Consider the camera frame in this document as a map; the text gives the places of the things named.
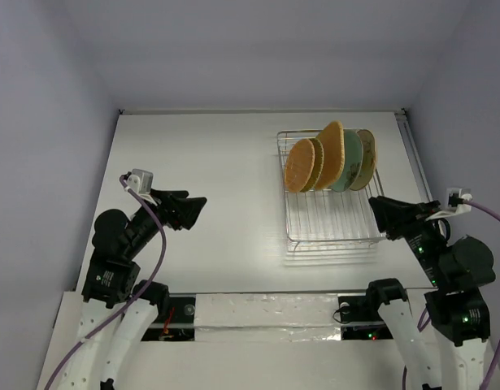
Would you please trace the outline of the green rimmed woven plate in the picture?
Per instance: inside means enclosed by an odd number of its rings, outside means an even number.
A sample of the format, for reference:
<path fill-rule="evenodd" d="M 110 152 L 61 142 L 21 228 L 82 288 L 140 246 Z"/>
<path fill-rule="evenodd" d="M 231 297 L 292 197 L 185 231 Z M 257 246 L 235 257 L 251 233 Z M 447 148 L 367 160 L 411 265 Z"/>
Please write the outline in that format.
<path fill-rule="evenodd" d="M 309 180 L 301 189 L 301 193 L 308 192 L 315 187 L 315 184 L 319 180 L 324 166 L 324 148 L 322 142 L 317 138 L 309 138 L 309 141 L 313 145 L 315 151 L 314 166 L 311 171 Z"/>

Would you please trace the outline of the large orange woven plate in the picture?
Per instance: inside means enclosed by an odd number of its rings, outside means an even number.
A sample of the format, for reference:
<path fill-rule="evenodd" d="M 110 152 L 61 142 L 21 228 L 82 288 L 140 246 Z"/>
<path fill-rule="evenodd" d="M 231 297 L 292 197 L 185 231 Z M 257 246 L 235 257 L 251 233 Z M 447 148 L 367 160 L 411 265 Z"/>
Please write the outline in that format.
<path fill-rule="evenodd" d="M 330 122 L 316 138 L 324 151 L 324 163 L 314 190 L 323 190 L 334 184 L 345 166 L 344 128 L 340 121 Z"/>

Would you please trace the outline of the small orange woven plate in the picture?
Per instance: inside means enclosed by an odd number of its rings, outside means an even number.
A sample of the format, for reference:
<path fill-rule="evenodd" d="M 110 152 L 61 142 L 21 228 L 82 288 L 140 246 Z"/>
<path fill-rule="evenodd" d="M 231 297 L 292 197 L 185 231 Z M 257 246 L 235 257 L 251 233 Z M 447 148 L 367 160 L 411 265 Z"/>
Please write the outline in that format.
<path fill-rule="evenodd" d="M 315 147 L 309 139 L 301 139 L 290 150 L 285 164 L 285 187 L 300 192 L 307 184 L 315 164 Z"/>

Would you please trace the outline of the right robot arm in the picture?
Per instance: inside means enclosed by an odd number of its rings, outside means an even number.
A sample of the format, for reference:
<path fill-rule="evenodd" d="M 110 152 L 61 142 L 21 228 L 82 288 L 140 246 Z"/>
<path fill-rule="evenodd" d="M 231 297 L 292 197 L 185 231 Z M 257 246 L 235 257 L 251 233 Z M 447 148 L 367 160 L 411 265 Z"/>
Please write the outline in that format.
<path fill-rule="evenodd" d="M 450 245 L 437 226 L 445 217 L 438 201 L 407 203 L 377 196 L 368 200 L 378 230 L 403 239 L 434 289 L 424 295 L 440 357 L 434 361 L 412 322 L 405 288 L 395 279 L 369 283 L 365 312 L 389 329 L 417 389 L 483 389 L 490 314 L 480 287 L 495 280 L 493 254 L 465 236 Z"/>

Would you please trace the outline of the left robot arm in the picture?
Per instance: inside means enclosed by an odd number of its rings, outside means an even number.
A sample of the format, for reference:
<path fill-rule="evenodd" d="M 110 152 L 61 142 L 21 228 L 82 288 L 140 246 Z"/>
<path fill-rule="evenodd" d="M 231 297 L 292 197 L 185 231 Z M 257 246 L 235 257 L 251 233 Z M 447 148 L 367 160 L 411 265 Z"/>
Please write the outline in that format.
<path fill-rule="evenodd" d="M 163 261 L 157 260 L 147 279 L 139 279 L 135 258 L 165 228 L 191 229 L 207 203 L 186 191 L 126 191 L 140 203 L 138 211 L 128 217 L 106 210 L 94 224 L 77 341 L 57 368 L 61 389 L 120 387 L 149 326 L 169 311 L 168 287 L 155 280 Z"/>

